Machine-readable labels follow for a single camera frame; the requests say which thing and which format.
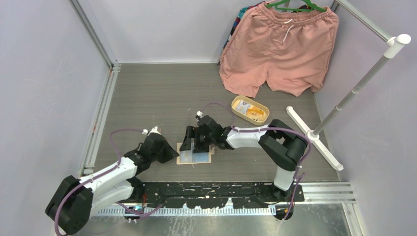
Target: drawstring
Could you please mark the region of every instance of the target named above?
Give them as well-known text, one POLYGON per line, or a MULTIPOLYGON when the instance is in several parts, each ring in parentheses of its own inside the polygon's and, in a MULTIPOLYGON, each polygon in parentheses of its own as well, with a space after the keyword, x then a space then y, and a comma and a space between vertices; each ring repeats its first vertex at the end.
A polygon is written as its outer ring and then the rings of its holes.
POLYGON ((294 25, 290 26, 287 30, 287 33, 285 34, 284 40, 282 40, 282 42, 285 42, 285 39, 287 38, 288 33, 290 32, 290 29, 294 27, 294 25))
MULTIPOLYGON (((284 24, 288 24, 288 23, 289 23, 289 22, 291 22, 291 21, 293 21, 293 19, 290 19, 289 21, 284 22, 284 24)), ((290 26, 290 27, 287 29, 287 32, 285 33, 285 36, 284 36, 284 40, 282 40, 282 42, 285 42, 285 39, 287 38, 287 35, 288 35, 288 33, 290 32, 290 29, 291 29, 292 27, 294 27, 294 25, 290 26)))

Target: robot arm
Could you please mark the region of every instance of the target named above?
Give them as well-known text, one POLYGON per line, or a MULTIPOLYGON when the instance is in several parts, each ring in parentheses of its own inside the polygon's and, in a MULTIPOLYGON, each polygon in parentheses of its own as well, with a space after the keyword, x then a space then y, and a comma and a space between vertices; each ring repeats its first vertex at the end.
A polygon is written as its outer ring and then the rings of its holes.
POLYGON ((178 153, 154 128, 146 136, 140 148, 127 152, 121 158, 119 166, 112 172, 93 180, 94 176, 113 168, 117 163, 79 179, 74 176, 66 177, 46 207, 45 213, 54 220, 58 206, 65 195, 80 183, 91 179, 91 182, 70 196, 59 214, 58 225, 67 234, 75 234, 94 213, 115 202, 130 198, 135 195, 135 191, 140 191, 143 184, 135 176, 147 170, 152 162, 165 163, 177 156, 178 153))
POLYGON ((274 185, 276 196, 286 197, 294 182, 297 163, 307 148, 307 142, 289 132, 277 129, 291 129, 278 119, 269 125, 256 128, 223 128, 209 116, 196 116, 197 127, 187 127, 184 142, 180 151, 191 150, 191 139, 194 139, 193 152, 208 152, 210 144, 220 149, 262 148, 277 165, 274 185))

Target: wire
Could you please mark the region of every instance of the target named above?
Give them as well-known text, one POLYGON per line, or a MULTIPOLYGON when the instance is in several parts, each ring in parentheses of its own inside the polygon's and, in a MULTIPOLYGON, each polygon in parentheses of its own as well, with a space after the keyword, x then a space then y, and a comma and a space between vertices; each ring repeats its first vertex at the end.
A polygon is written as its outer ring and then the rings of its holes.
POLYGON ((86 185, 87 183, 89 183, 89 182, 91 182, 91 181, 94 181, 94 180, 96 180, 96 179, 98 179, 98 178, 100 178, 100 177, 102 177, 102 176, 104 176, 104 175, 106 175, 106 174, 108 174, 108 173, 110 173, 110 172, 114 171, 115 169, 117 169, 117 167, 119 167, 120 162, 121 162, 121 154, 120 154, 120 152, 119 152, 118 148, 116 147, 116 144, 114 143, 114 141, 113 141, 113 139, 112 139, 112 136, 113 136, 114 134, 119 133, 119 132, 122 132, 122 131, 136 131, 136 132, 141 132, 141 133, 143 132, 143 130, 142 130, 142 129, 119 129, 119 130, 113 131, 113 132, 110 134, 110 143, 112 144, 112 146, 113 146, 113 148, 114 148, 114 150, 116 151, 116 154, 117 154, 117 156, 118 156, 118 161, 117 161, 116 165, 115 165, 115 166, 113 166, 112 168, 108 169, 107 171, 103 172, 103 173, 100 173, 100 174, 98 174, 98 175, 96 175, 96 176, 93 176, 93 178, 92 178, 92 179, 89 179, 89 180, 86 180, 86 181, 84 181, 84 182, 80 183, 79 185, 77 185, 76 187, 74 187, 73 189, 71 189, 71 190, 70 190, 70 191, 69 191, 69 192, 65 195, 65 197, 62 199, 61 203, 58 205, 57 212, 55 213, 55 218, 54 218, 54 229, 55 229, 55 233, 56 233, 58 236, 67 236, 67 235, 62 235, 62 234, 60 233, 59 226, 58 226, 58 221, 59 221, 59 218, 60 218, 60 213, 61 213, 62 207, 63 207, 63 205, 65 204, 65 202, 68 200, 68 198, 69 198, 69 197, 70 197, 73 193, 75 193, 78 189, 80 189, 82 186, 84 186, 84 185, 86 185))
POLYGON ((295 135, 297 135, 297 136, 299 136, 299 137, 301 137, 301 138, 303 138, 306 142, 307 142, 307 145, 308 145, 308 150, 305 152, 305 154, 300 158, 300 160, 298 161, 298 163, 297 163, 297 168, 296 168, 296 171, 294 172, 294 178, 296 178, 297 179, 297 182, 296 182, 296 185, 295 185, 295 187, 294 187, 294 191, 293 191, 293 194, 292 194, 292 197, 291 197, 291 202, 290 202, 290 207, 289 207, 289 209, 288 209, 288 212, 285 214, 285 216, 284 216, 284 218, 283 218, 283 220, 282 221, 285 221, 285 219, 287 219, 287 217, 288 217, 288 214, 290 213, 290 210, 292 209, 292 207, 293 207, 293 204, 294 204, 294 196, 295 196, 295 192, 296 192, 296 190, 297 190, 297 187, 298 187, 298 185, 299 185, 299 182, 301 181, 301 179, 304 177, 304 175, 305 175, 305 173, 302 173, 299 177, 296 177, 297 176, 297 174, 298 174, 298 171, 299 171, 299 169, 300 169, 300 167, 301 167, 301 163, 306 159, 306 157, 310 154, 310 152, 311 152, 311 149, 312 149, 312 144, 311 144, 311 141, 310 141, 310 139, 308 138, 308 137, 306 137, 304 134, 301 134, 301 133, 299 133, 299 132, 297 132, 297 131, 295 131, 295 130, 292 130, 292 129, 285 129, 285 128, 279 128, 279 127, 266 127, 266 128, 261 128, 261 129, 246 129, 246 130, 239 130, 239 129, 236 129, 236 127, 235 126, 233 126, 233 123, 235 122, 235 117, 234 117, 234 114, 233 114, 233 112, 232 112, 232 109, 231 108, 229 108, 228 106, 225 106, 225 105, 223 105, 223 104, 221 104, 221 103, 217 103, 217 102, 211 102, 211 103, 208 103, 205 107, 203 107, 203 110, 204 110, 204 108, 206 108, 209 104, 217 104, 217 105, 220 105, 220 106, 222 106, 222 107, 224 107, 224 108, 226 108, 231 114, 232 114, 232 116, 233 116, 233 121, 232 121, 232 125, 231 125, 231 128, 232 128, 232 130, 234 130, 234 131, 237 131, 237 132, 242 132, 242 133, 253 133, 253 132, 261 132, 261 131, 265 131, 265 130, 277 130, 277 131, 284 131, 284 132, 288 132, 288 133, 292 133, 292 134, 295 134, 295 135))
POLYGON ((122 208, 124 208, 127 212, 129 212, 130 214, 135 214, 137 216, 141 216, 143 218, 140 219, 145 219, 147 217, 149 217, 150 215, 152 215, 153 213, 155 213, 157 210, 159 210, 162 207, 162 204, 159 204, 155 209, 153 209, 152 211, 148 212, 148 213, 139 213, 135 210, 131 210, 129 209, 127 206, 121 204, 121 203, 116 203, 117 205, 121 206, 122 208))
POLYGON ((210 103, 208 103, 207 105, 205 105, 205 106, 201 109, 201 112, 203 112, 203 111, 204 111, 204 109, 205 109, 207 106, 212 105, 212 104, 222 106, 222 107, 224 107, 226 110, 228 110, 228 111, 230 112, 230 114, 232 115, 232 124, 231 124, 231 125, 233 125, 233 124, 235 123, 235 114, 233 114, 232 109, 231 109, 229 106, 226 106, 226 105, 224 105, 224 104, 222 104, 222 103, 220 103, 220 102, 210 102, 210 103))
POLYGON ((142 209, 145 209, 145 203, 146 203, 146 193, 144 193, 144 195, 142 195, 142 197, 144 198, 144 201, 142 202, 142 209))
POLYGON ((294 196, 296 195, 296 191, 297 191, 297 187, 298 184, 300 183, 301 179, 304 177, 305 173, 302 173, 296 182, 296 186, 294 187, 294 191, 291 197, 291 202, 290 202, 290 207, 288 208, 287 214, 285 214, 284 218, 282 218, 282 221, 285 222, 285 220, 287 219, 288 215, 290 214, 291 209, 293 208, 293 204, 294 204, 294 196))
POLYGON ((266 128, 262 128, 262 129, 257 129, 257 128, 254 128, 254 129, 246 129, 246 130, 239 130, 239 129, 236 129, 236 127, 235 126, 233 126, 233 124, 235 123, 235 115, 233 114, 233 112, 232 112, 232 109, 229 107, 229 106, 226 106, 226 105, 224 105, 224 104, 222 104, 222 103, 219 103, 219 102, 210 102, 210 103, 208 103, 207 105, 205 105, 204 107, 203 107, 203 109, 202 109, 202 112, 203 112, 203 110, 208 106, 208 105, 211 105, 211 104, 216 104, 216 105, 219 105, 219 106, 222 106, 222 107, 224 107, 226 110, 228 110, 229 112, 230 112, 230 114, 232 114, 232 118, 233 118, 233 120, 232 120, 232 124, 231 124, 231 128, 232 128, 232 130, 234 130, 234 131, 237 131, 237 132, 242 132, 242 133, 254 133, 254 132, 261 132, 261 131, 265 131, 265 130, 277 130, 277 131, 284 131, 284 132, 288 132, 288 133, 292 133, 292 134, 295 134, 295 135, 297 135, 297 136, 299 136, 299 137, 301 137, 301 138, 303 138, 306 142, 307 142, 307 145, 308 145, 308 150, 307 150, 307 152, 300 158, 300 160, 298 161, 298 163, 297 163, 297 168, 296 168, 296 171, 294 172, 294 178, 297 176, 297 174, 298 174, 298 171, 299 171, 299 169, 300 169, 300 167, 301 167, 301 163, 305 160, 305 158, 310 154, 310 152, 311 152, 311 149, 312 149, 312 144, 311 144, 311 141, 310 141, 310 139, 308 138, 308 137, 306 137, 304 134, 302 134, 302 133, 300 133, 300 132, 297 132, 297 131, 295 131, 295 130, 292 130, 292 129, 285 129, 285 128, 279 128, 279 127, 266 127, 266 128))

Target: clothes rack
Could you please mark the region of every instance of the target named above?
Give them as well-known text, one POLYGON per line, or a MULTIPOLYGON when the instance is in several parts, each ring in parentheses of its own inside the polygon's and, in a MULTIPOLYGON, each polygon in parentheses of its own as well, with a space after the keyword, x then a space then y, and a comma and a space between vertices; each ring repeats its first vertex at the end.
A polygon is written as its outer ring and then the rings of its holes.
POLYGON ((334 109, 323 119, 323 121, 317 126, 316 129, 310 129, 307 124, 301 119, 301 117, 295 112, 292 106, 287 107, 288 115, 293 119, 297 126, 307 135, 321 155, 327 160, 327 162, 337 171, 343 170, 343 165, 340 164, 337 159, 331 154, 327 147, 320 141, 319 133, 328 125, 343 108, 354 98, 355 95, 380 71, 380 69, 394 56, 400 52, 400 50, 410 43, 411 37, 408 34, 401 34, 397 37, 391 36, 384 31, 364 14, 362 14, 357 8, 355 8, 347 0, 334 0, 330 8, 333 12, 336 12, 338 8, 342 6, 355 18, 357 18, 368 29, 374 32, 379 38, 381 38, 387 45, 388 49, 384 52, 383 56, 375 63, 375 65, 362 77, 362 79, 351 89, 351 91, 334 107, 334 109))

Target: shorts waistband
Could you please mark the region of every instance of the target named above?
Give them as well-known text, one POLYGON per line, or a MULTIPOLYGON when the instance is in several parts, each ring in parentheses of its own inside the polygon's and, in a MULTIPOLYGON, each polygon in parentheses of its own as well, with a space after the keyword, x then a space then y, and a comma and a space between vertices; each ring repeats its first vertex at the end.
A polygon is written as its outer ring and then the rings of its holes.
POLYGON ((293 19, 290 25, 304 26, 304 25, 308 25, 310 23, 316 22, 318 20, 321 20, 325 17, 328 17, 330 14, 333 13, 328 6, 323 7, 324 9, 326 9, 325 12, 321 12, 319 10, 312 10, 309 12, 303 11, 303 12, 291 13, 291 12, 278 12, 275 10, 270 11, 266 7, 266 5, 267 5, 266 3, 259 4, 256 8, 262 15, 264 15, 273 23, 278 24, 278 25, 288 25, 285 22, 287 22, 290 19, 293 19))

